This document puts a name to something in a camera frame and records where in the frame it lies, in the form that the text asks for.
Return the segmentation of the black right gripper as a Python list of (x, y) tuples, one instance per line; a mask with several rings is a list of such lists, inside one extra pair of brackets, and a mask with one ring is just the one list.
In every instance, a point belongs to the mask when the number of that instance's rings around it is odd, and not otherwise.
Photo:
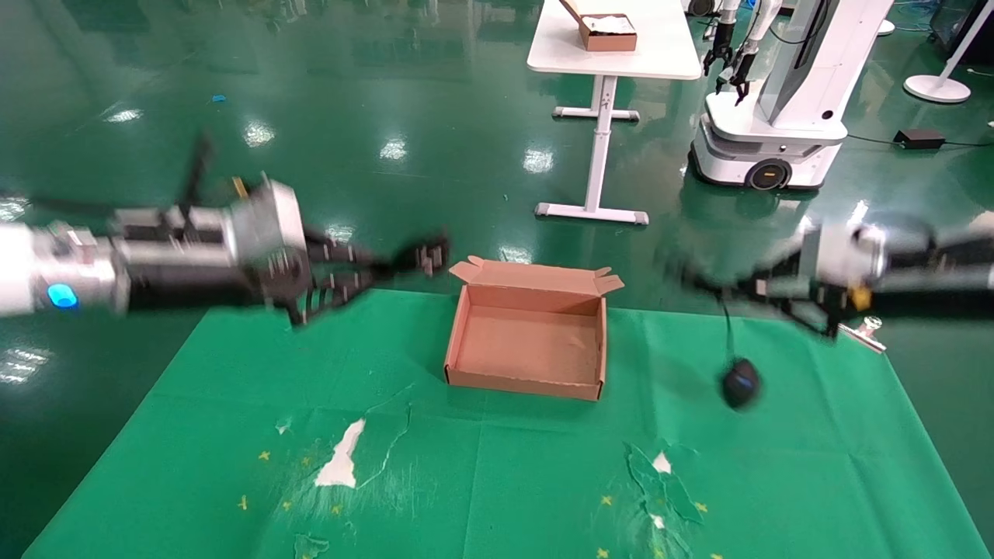
[(838, 286), (800, 276), (798, 258), (764, 262), (731, 279), (715, 279), (691, 259), (679, 259), (669, 266), (669, 276), (685, 289), (709, 296), (759, 301), (821, 339), (837, 339), (840, 326), (866, 314), (874, 297), (865, 283)]

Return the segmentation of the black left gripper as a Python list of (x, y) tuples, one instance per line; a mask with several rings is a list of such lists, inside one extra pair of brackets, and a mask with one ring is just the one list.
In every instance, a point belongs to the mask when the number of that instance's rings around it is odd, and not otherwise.
[[(306, 229), (127, 229), (124, 310), (271, 307), (302, 327), (398, 277), (440, 275), (449, 258), (445, 234), (376, 255)], [(312, 279), (311, 262), (359, 268)]]

